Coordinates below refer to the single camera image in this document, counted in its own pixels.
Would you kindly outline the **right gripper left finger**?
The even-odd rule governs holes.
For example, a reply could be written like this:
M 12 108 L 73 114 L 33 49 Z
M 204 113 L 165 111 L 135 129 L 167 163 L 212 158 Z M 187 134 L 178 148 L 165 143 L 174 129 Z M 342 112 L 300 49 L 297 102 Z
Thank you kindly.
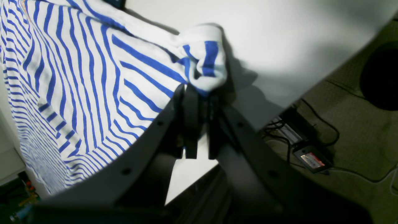
M 199 94 L 191 84 L 179 85 L 172 99 L 120 157 L 99 172 L 41 203 L 50 208 L 108 208 L 140 180 L 155 164 L 165 176 L 175 160 L 197 158 L 199 139 Z

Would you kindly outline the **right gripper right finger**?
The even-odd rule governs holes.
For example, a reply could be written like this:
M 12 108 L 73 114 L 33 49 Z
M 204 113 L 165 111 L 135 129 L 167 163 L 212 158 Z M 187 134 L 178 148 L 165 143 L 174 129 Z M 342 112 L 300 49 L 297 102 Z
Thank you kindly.
M 232 218 L 370 218 L 362 206 L 307 179 L 281 159 L 240 112 L 208 99 L 209 158 L 226 174 Z

